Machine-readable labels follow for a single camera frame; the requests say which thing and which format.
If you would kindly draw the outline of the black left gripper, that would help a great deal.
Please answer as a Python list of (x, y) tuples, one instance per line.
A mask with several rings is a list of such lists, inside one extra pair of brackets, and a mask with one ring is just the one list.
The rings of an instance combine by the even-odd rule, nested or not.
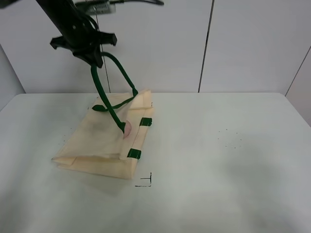
[(54, 49), (68, 49), (74, 57), (98, 68), (103, 66), (100, 50), (103, 44), (115, 46), (117, 37), (114, 33), (101, 32), (92, 17), (83, 18), (81, 27), (73, 25), (71, 34), (55, 37), (50, 42)]

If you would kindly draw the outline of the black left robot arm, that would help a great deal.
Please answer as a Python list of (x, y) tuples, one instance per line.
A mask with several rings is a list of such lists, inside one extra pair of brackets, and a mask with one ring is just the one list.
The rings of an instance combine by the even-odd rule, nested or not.
[(115, 46), (114, 33), (99, 31), (95, 20), (80, 11), (71, 0), (38, 0), (37, 3), (61, 33), (60, 37), (51, 40), (53, 49), (67, 49), (89, 65), (103, 66), (100, 46)]

